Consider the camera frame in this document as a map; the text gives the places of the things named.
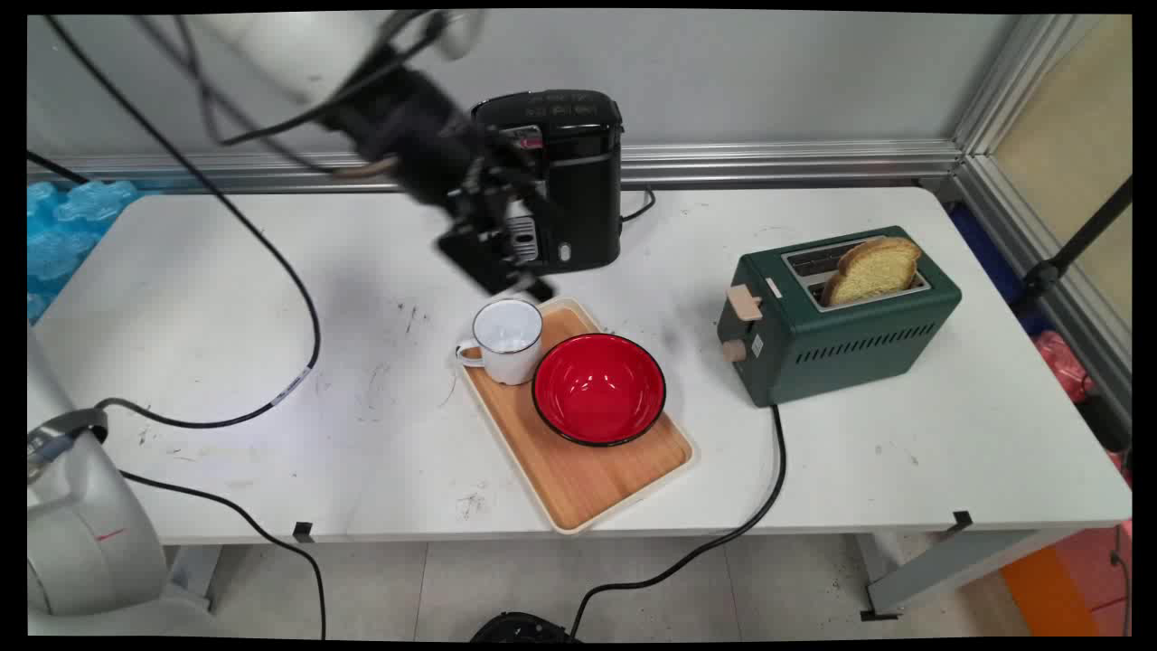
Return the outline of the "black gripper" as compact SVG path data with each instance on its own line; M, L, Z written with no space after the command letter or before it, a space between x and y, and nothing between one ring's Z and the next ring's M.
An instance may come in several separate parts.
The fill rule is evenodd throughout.
M437 250L488 296L555 297L547 227L561 217L515 136L467 114L421 71L373 80L364 71L324 110L324 127L349 136L367 164L450 217Z

